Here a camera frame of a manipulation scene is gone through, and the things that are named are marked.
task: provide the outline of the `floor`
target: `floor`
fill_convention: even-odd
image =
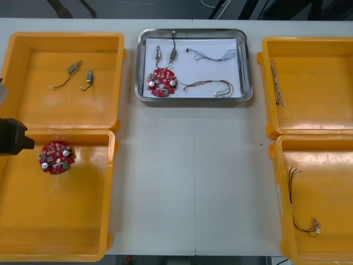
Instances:
[[[95,265],[127,265],[125,256],[106,255]],[[163,257],[133,256],[129,265],[271,265],[266,257]],[[39,262],[2,262],[1,265],[41,265]],[[92,263],[45,262],[45,265],[90,265]]]

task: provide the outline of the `white paper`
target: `white paper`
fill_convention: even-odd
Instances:
[[[155,97],[147,88],[147,78],[150,73],[156,69],[156,47],[161,49],[161,59],[158,67],[167,67],[169,56],[173,49],[172,39],[146,39],[146,57],[145,57],[145,81],[143,86],[144,97]],[[173,98],[214,98],[214,93],[224,90],[227,85],[219,82],[212,82],[197,87],[189,87],[183,91],[184,85],[192,84],[205,80],[226,80],[234,87],[232,98],[240,98],[240,81],[237,55],[228,61],[214,62],[206,59],[196,61],[195,54],[186,52],[186,48],[199,51],[206,56],[219,59],[226,54],[228,50],[237,49],[235,39],[207,39],[207,40],[175,40],[177,56],[170,69],[178,79],[178,86],[175,94],[169,94]]]

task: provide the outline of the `cable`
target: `cable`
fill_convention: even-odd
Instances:
[[[269,0],[266,1],[266,3],[264,4],[263,8],[261,9],[261,12],[260,12],[260,14],[258,16],[258,20],[261,17],[261,15],[263,14],[263,11],[265,10],[265,7],[267,6],[268,2],[269,2]]]
[[[216,7],[213,7],[213,6],[209,6],[208,4],[205,4],[204,2],[203,2],[203,0],[200,0],[201,1],[201,3],[205,6],[205,7],[208,7],[208,8],[216,8]],[[223,3],[223,5],[221,5],[221,7],[224,7],[226,4],[228,4],[228,2],[230,2],[231,0],[228,0],[228,1],[225,1],[224,3]]]
[[[199,52],[199,51],[196,51],[196,50],[193,50],[193,49],[190,49],[190,48],[186,48],[186,52],[193,52],[195,53],[196,55],[194,56],[194,59],[195,61],[198,61],[200,59],[207,59],[207,60],[210,60],[210,61],[214,61],[214,62],[225,62],[225,61],[228,61],[228,60],[231,60],[233,58],[235,58],[236,56],[236,50],[228,50],[226,52],[225,55],[223,55],[221,58],[219,59],[213,59],[213,58],[210,58],[208,56],[206,56],[205,54]]]
[[[80,86],[80,88],[79,88],[79,89],[80,89],[81,91],[86,91],[86,90],[87,90],[88,88],[90,88],[92,85],[93,85],[93,83],[90,83],[90,84],[89,84],[89,86],[88,86],[88,87],[86,87],[86,89],[81,89],[81,88],[82,88],[82,86]]]
[[[227,88],[224,90],[220,90],[216,93],[214,93],[213,95],[218,98],[218,97],[222,97],[222,98],[230,98],[234,92],[234,87],[231,83],[229,83],[226,80],[205,80],[205,81],[198,81],[192,84],[184,84],[182,82],[180,82],[181,84],[185,85],[185,87],[183,88],[183,91],[186,91],[186,89],[188,87],[196,87],[196,86],[202,86],[203,84],[207,84],[207,83],[211,83],[211,82],[221,82],[221,83],[225,83],[227,84]]]
[[[200,0],[201,3],[205,6],[205,7],[208,7],[208,8],[216,8],[214,6],[209,6],[208,4],[205,4],[205,2],[203,0]],[[232,0],[226,0],[223,5],[221,5],[221,7],[224,7],[222,12],[219,14],[219,16],[216,18],[217,19],[220,19],[220,17],[223,15],[224,11],[226,10],[226,8],[229,6],[229,4],[231,3]]]
[[[293,182],[293,179],[295,177],[296,174],[302,172],[301,170],[298,170],[298,168],[294,169],[293,171],[293,167],[291,167],[291,169],[289,170],[289,183],[288,183],[288,188],[289,188],[289,199],[290,199],[290,203],[291,203],[291,208],[292,208],[292,218],[293,218],[293,224],[294,226],[296,227],[296,229],[302,231],[302,232],[306,232],[306,233],[309,233],[309,235],[311,235],[310,233],[311,232],[315,232],[316,231],[316,234],[315,235],[311,235],[312,237],[316,237],[319,233],[320,233],[320,227],[321,227],[321,224],[318,224],[318,219],[317,218],[314,218],[314,222],[313,222],[313,225],[311,228],[309,229],[304,229],[302,228],[301,226],[299,226],[297,224],[297,221],[295,220],[294,218],[294,214],[293,214],[293,204],[292,204],[292,182]]]
[[[216,18],[216,20],[219,20],[221,18],[221,16],[223,15],[223,13],[226,11],[227,7],[229,6],[229,4],[231,3],[232,0],[229,0],[229,2],[226,4],[226,6],[223,8],[221,14]]]
[[[279,263],[277,263],[276,265],[280,265],[280,264],[282,264],[282,263],[285,263],[286,261],[288,261],[289,259],[287,258],[287,259],[285,259],[284,261],[281,261],[281,262],[279,262]]]
[[[168,66],[167,66],[166,68],[160,68],[160,67],[158,66],[158,61],[156,61],[156,67],[157,67],[158,69],[168,69],[170,66],[171,66],[171,64],[168,64]]]
[[[69,81],[70,77],[72,76],[72,73],[69,74],[68,78],[66,79],[65,82],[63,82],[63,84],[61,84],[60,86],[56,86],[56,87],[53,87],[53,86],[50,86],[49,88],[58,88],[58,87],[62,87],[63,85],[65,85],[67,83],[67,81]]]

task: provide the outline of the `electrolytic capacitor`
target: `electrolytic capacitor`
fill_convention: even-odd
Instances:
[[[154,87],[154,85],[155,85],[155,84],[154,84],[154,82],[153,82],[153,81],[150,81],[150,82],[148,83],[148,86],[149,86],[149,87],[151,87],[151,88],[153,88],[153,87]]]

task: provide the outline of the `wire harness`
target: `wire harness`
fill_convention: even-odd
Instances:
[[[198,82],[195,82],[195,83],[192,83],[192,84],[184,84],[184,83],[181,83],[181,82],[180,83],[185,85],[185,87],[183,88],[183,91],[186,91],[186,89],[189,88],[189,87],[202,86],[203,84],[212,83],[212,82],[225,83],[227,85],[226,89],[218,91],[218,92],[213,94],[216,98],[230,98],[232,96],[232,94],[234,92],[234,87],[233,87],[233,85],[231,83],[229,83],[226,80],[205,80],[205,81],[198,81]]]
[[[293,167],[291,167],[291,169],[289,170],[289,184],[288,184],[288,188],[289,188],[289,198],[290,198],[290,203],[291,203],[291,207],[292,207],[292,218],[293,218],[293,224],[295,226],[296,229],[302,231],[302,232],[306,232],[309,233],[310,236],[312,237],[316,237],[317,235],[320,234],[320,227],[321,224],[318,224],[318,219],[314,218],[314,222],[312,227],[310,227],[309,229],[304,229],[301,226],[298,225],[298,223],[296,222],[295,218],[294,218],[294,214],[293,214],[293,204],[292,204],[292,185],[293,185],[293,179],[295,177],[296,174],[302,172],[301,170],[298,170],[298,168],[293,169]]]

